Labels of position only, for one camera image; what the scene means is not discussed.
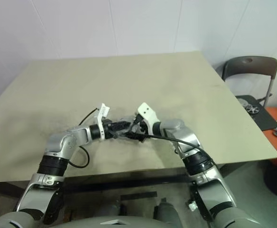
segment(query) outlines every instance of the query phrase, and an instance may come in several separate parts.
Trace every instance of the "black wire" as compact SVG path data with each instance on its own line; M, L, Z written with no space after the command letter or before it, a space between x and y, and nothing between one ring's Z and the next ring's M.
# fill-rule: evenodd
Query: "black wire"
M203 150L201 147L196 146L196 145L194 145L190 142L186 142L186 141L183 141L183 140L180 140L180 139L175 139L175 138L170 138L170 137L165 137L165 136L158 136L158 135L150 135L150 134L133 133L133 135L134 136L137 135L137 136L141 136L141 137L145 137L145 138L163 139L163 140L168 140L168 141L174 141L174 142L177 142L177 143L183 143L183 144L186 144L186 145L192 146L193 148L198 149L200 152L204 153L209 159L212 160L212 158L209 156L209 154L205 150Z
M97 108L93 109L88 115L85 116L85 118L82 119L82 121L80 121L80 123L79 123L78 125L79 125L79 126L82 125L83 122L84 122L92 113L94 113L96 110L97 110ZM90 163L90 156L89 156L88 151L87 151L85 148L83 148L82 146L80 146L79 148L81 148L81 149L86 153L86 155L87 155L87 163L86 163L85 165L83 165L83 166L81 166L81 165L75 165L75 164L72 163L71 161L69 161L68 163L69 163L70 165L72 165L73 167L76 167L76 168L78 168L78 169L83 169L83 168L86 168L86 167L89 165L89 163Z

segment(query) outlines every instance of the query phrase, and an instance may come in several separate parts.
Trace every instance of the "gray floor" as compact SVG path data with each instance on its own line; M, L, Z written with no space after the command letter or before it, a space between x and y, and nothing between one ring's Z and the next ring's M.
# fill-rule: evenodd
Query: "gray floor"
M277 228L277 196L272 194L263 182L262 163L250 162L236 170L226 178L233 191L238 206L256 220L264 228ZM166 184L151 187L140 187L124 190L108 190L104 192L77 193L66 197L66 211L76 209L74 219L91 217L103 213L103 210L114 205L120 195L156 191L157 198L123 201L128 208L128 214L152 218L153 208L161 198L172 203L179 213L184 228L207 228L208 225L200 217L199 212L191 212L185 202L189 199L186 184ZM13 209L17 200L0 196L0 215ZM60 223L64 216L61 213Z

